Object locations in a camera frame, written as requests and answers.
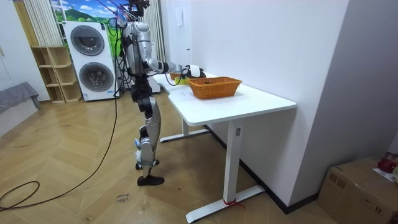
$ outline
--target wooden shelf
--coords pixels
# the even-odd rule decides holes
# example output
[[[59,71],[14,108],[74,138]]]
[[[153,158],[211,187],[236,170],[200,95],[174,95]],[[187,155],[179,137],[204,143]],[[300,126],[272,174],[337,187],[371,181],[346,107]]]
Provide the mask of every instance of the wooden shelf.
[[[64,97],[59,86],[47,87],[51,103],[64,103]]]
[[[52,65],[39,65],[39,68],[52,68]]]
[[[51,103],[53,104],[61,104],[61,103],[65,103],[62,96],[58,97],[56,100],[53,100]]]
[[[68,85],[73,85],[77,82],[77,80],[74,80],[72,82],[65,82],[65,83],[61,83],[61,86],[68,86]]]
[[[72,64],[66,47],[48,48],[48,50],[54,67]]]
[[[56,68],[55,73],[61,85],[72,85],[76,82],[75,70],[72,66]]]
[[[69,103],[81,98],[75,69],[65,46],[32,46],[52,103]]]
[[[72,63],[69,63],[67,65],[56,65],[56,66],[54,66],[54,68],[67,68],[67,67],[71,67],[71,66],[72,66]]]
[[[45,87],[55,87],[55,86],[60,86],[58,83],[49,83]]]
[[[44,85],[46,87],[59,86],[58,79],[53,68],[40,68],[40,74],[42,75]]]
[[[81,93],[77,82],[72,85],[62,86],[62,91],[67,103],[79,101],[81,98]]]
[[[39,68],[47,68],[47,66],[52,68],[50,55],[46,48],[32,48],[32,52]]]
[[[54,47],[65,47],[65,46],[39,46],[39,45],[33,45],[30,46],[32,48],[54,48]]]

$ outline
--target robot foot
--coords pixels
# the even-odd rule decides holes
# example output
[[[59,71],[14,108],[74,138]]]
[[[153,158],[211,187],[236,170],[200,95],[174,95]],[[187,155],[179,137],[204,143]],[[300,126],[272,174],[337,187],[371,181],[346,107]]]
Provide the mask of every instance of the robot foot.
[[[154,176],[147,176],[147,178],[143,178],[142,176],[138,178],[137,185],[138,186],[155,186],[163,184],[164,178],[163,177],[154,177]]]
[[[158,159],[155,160],[154,162],[154,166],[157,166],[160,164],[160,161]],[[138,163],[136,163],[136,170],[142,170],[142,167],[138,165]]]

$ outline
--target curtain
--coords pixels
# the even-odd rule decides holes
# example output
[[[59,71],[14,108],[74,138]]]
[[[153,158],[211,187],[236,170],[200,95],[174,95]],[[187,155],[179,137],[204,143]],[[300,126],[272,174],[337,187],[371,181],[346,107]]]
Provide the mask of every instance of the curtain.
[[[40,46],[62,46],[57,23],[48,0],[24,0],[30,22]]]
[[[144,22],[149,25],[150,39],[155,43],[156,57],[161,62],[166,61],[163,43],[162,22],[160,21],[159,0],[151,0],[150,6],[144,10]]]

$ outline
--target washing machine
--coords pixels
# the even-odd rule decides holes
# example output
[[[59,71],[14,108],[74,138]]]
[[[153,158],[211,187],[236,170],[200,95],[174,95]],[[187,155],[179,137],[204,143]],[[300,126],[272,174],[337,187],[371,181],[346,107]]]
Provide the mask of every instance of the washing machine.
[[[63,29],[84,100],[114,98],[118,82],[106,24],[68,21]]]

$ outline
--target white table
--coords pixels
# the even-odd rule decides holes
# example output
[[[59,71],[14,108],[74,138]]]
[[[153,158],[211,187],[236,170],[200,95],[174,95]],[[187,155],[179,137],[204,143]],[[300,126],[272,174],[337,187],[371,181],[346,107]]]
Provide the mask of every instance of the white table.
[[[209,78],[216,77],[207,72],[206,75]],[[296,103],[243,84],[240,84],[232,97],[200,100],[193,95],[189,85],[171,86],[167,83],[165,75],[156,75],[154,78],[169,93],[171,104],[182,117],[182,134],[164,137],[160,141],[180,139],[207,132],[205,129],[188,132],[188,125],[201,126],[228,121],[223,199],[227,203],[234,200],[240,202],[263,192],[264,189],[257,185],[236,193],[244,119],[249,116],[292,109],[296,107]],[[170,83],[174,84],[174,80],[171,80],[169,75],[167,75],[167,78]],[[221,199],[189,212],[186,216],[188,223],[230,206],[226,205],[224,201]]]

